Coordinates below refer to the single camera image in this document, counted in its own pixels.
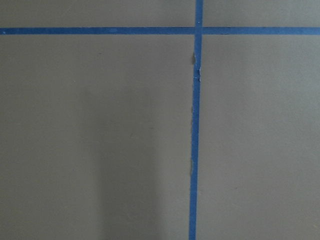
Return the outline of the blue tape line lengthwise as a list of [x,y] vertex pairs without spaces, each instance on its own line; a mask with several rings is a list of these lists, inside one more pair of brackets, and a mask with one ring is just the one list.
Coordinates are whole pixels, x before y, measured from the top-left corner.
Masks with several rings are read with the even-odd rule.
[[202,64],[202,28],[203,1],[195,1],[194,24],[194,64],[192,85],[192,122],[191,122],[191,172],[189,193],[189,226],[188,239],[195,240],[197,233],[197,200],[198,200],[198,161],[199,161],[199,125],[201,99],[201,64]]

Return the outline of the blue tape line crosswise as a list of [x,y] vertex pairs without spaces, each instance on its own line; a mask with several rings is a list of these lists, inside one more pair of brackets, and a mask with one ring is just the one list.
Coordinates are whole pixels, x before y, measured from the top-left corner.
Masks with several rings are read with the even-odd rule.
[[318,27],[2,27],[1,35],[302,35]]

